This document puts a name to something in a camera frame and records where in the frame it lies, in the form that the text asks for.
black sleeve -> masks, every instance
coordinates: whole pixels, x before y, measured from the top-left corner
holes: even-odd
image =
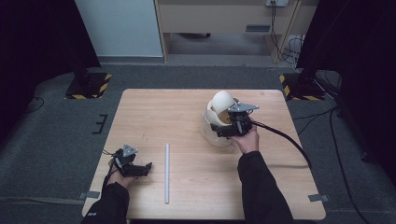
[[[238,174],[248,224],[293,223],[289,206],[259,151],[242,155]]]
[[[128,204],[128,190],[119,183],[109,184],[103,188],[101,199],[92,205],[81,224],[126,223]]]

table top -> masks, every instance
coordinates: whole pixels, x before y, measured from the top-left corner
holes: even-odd
[[[139,150],[135,165],[153,163],[148,176],[129,188],[127,218],[244,219],[236,147],[213,147],[201,133],[202,114],[220,90],[126,90],[105,150],[124,143]],[[258,105],[250,115],[300,144],[281,91],[227,90],[240,102]],[[294,219],[323,219],[313,176],[298,149],[285,138],[258,128],[261,153]],[[170,145],[169,204],[165,204],[165,146]],[[102,154],[90,191],[101,191],[110,157]],[[98,199],[88,198],[82,214]]]

white rod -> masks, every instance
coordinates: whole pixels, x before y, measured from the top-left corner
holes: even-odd
[[[169,204],[169,143],[165,149],[165,203]]]

white wall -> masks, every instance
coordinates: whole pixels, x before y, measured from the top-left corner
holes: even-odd
[[[76,0],[98,56],[162,57],[153,0]]]

hand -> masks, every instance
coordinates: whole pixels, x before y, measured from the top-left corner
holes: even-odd
[[[135,176],[131,176],[131,177],[124,177],[120,171],[117,169],[117,167],[113,164],[113,167],[111,169],[111,176],[107,181],[107,185],[109,184],[114,184],[114,183],[119,183],[120,185],[122,185],[123,187],[125,187],[126,189],[128,189],[129,186],[132,185],[132,183],[136,180]]]
[[[259,151],[259,140],[260,136],[257,133],[257,126],[253,127],[244,136],[233,136],[230,139],[233,140],[238,146],[242,153],[247,154],[252,151]]]

